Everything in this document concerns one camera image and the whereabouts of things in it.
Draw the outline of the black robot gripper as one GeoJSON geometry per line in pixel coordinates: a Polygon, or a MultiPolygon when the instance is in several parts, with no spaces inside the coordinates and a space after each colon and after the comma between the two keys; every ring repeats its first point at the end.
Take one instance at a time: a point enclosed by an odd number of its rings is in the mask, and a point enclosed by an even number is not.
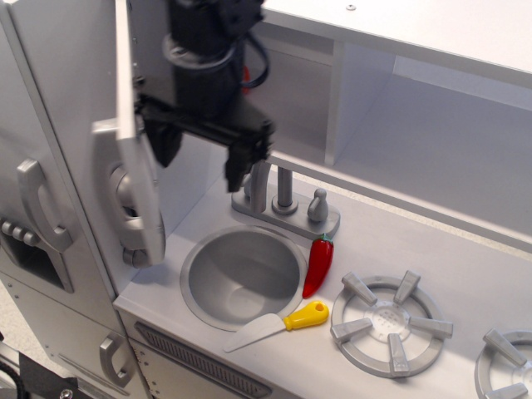
{"type": "Polygon", "coordinates": [[[173,74],[174,104],[142,94],[135,110],[157,162],[168,167],[183,133],[224,145],[228,192],[238,192],[256,160],[268,157],[273,122],[244,99],[243,68],[251,89],[268,78],[269,59],[253,27],[260,1],[168,1],[169,32],[162,46],[173,74]]]}

